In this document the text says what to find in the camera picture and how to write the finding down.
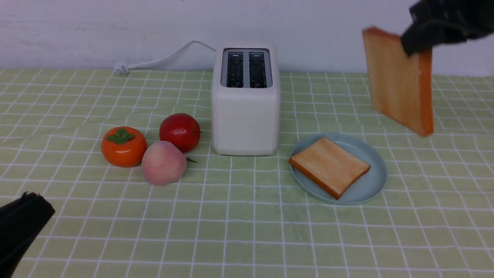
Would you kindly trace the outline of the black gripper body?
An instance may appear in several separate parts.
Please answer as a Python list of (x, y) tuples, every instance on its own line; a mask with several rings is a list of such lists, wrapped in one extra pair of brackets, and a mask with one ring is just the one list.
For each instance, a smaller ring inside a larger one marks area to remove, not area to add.
[(10, 278), (23, 255), (55, 214), (40, 194), (25, 192), (0, 208), (0, 276)]
[(483, 39), (494, 31), (492, 0), (418, 0), (409, 13), (412, 23), (401, 35), (409, 57), (443, 44)]

